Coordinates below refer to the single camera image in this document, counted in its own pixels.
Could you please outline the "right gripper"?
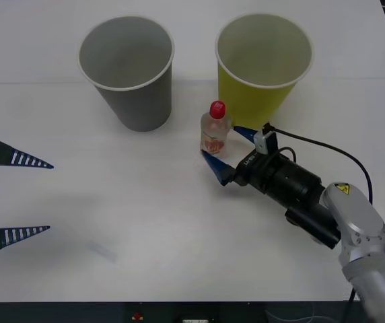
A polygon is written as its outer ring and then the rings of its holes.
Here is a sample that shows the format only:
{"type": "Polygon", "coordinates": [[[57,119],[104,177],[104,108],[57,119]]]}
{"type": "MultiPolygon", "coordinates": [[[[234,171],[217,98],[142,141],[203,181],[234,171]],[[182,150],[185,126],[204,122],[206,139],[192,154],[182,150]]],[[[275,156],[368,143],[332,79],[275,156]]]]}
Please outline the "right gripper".
{"type": "MultiPolygon", "coordinates": [[[[240,126],[235,126],[233,130],[255,144],[257,130],[240,126]]],[[[240,186],[250,185],[263,194],[280,194],[275,177],[280,168],[278,151],[263,155],[254,150],[238,164],[236,169],[208,151],[202,151],[201,154],[222,186],[234,181],[240,186]]]]}

